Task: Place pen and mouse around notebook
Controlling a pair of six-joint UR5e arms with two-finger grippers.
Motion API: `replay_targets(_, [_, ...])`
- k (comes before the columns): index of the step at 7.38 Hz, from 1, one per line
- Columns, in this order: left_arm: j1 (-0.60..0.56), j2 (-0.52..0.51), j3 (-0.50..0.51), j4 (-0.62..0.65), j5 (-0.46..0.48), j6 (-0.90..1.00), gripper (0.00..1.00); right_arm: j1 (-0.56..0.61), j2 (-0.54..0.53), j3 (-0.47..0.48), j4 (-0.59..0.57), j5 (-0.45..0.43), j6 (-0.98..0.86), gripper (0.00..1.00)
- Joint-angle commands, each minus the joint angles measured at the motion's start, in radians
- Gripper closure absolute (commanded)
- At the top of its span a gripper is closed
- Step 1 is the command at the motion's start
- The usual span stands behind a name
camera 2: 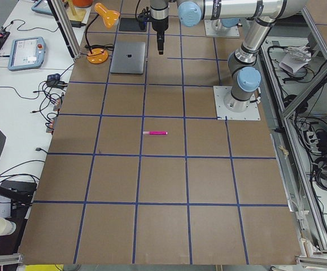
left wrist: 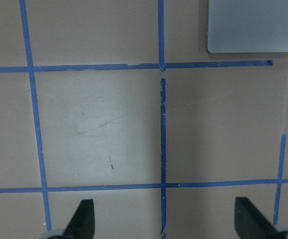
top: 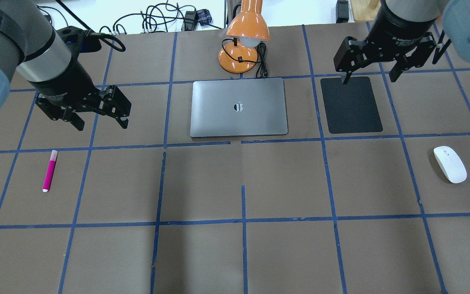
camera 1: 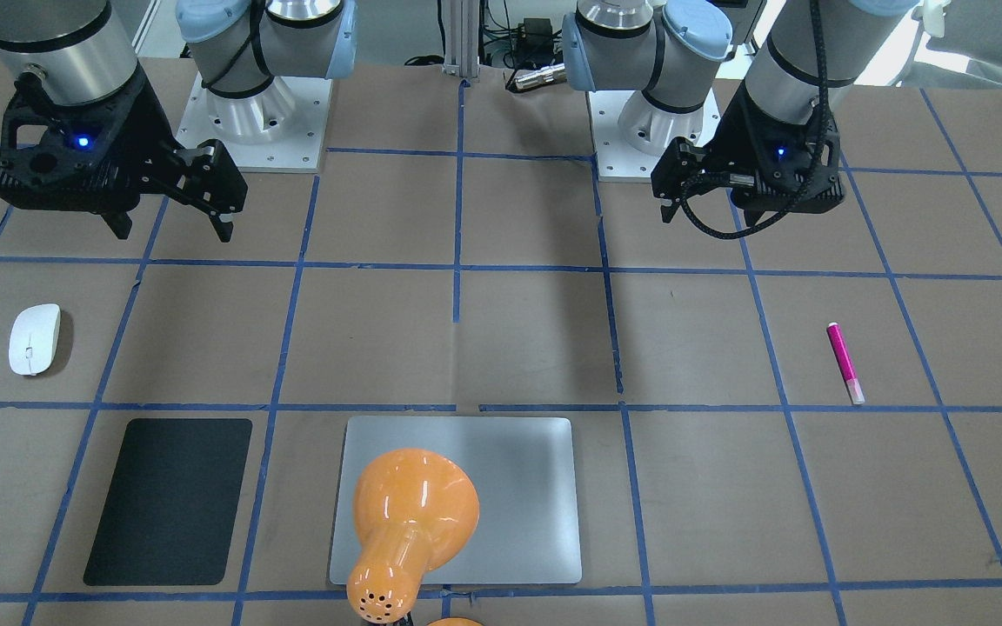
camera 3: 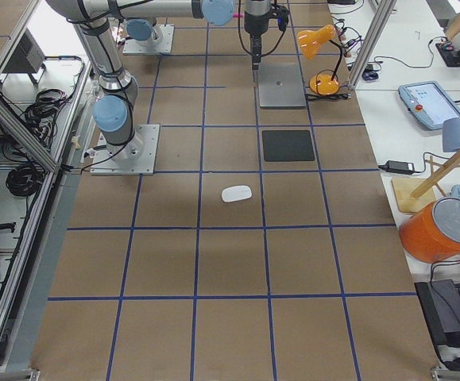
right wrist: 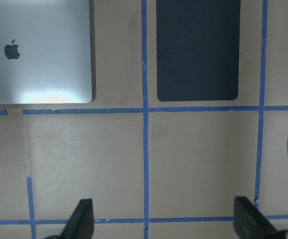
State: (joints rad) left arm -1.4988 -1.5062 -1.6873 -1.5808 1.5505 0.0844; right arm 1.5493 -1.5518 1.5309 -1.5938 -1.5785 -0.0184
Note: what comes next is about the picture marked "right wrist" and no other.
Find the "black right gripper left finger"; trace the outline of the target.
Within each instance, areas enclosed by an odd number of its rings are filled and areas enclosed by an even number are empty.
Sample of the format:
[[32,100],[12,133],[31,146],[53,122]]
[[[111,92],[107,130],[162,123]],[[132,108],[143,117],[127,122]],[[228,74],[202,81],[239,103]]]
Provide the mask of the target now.
[[60,234],[61,239],[91,239],[94,234],[92,199],[81,199]]

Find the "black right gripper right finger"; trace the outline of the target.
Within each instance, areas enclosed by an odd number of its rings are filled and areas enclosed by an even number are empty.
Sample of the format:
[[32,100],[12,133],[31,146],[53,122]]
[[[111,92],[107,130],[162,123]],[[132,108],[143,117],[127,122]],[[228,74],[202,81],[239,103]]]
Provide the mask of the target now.
[[235,197],[233,227],[240,239],[271,239],[277,235],[274,226],[247,197]]

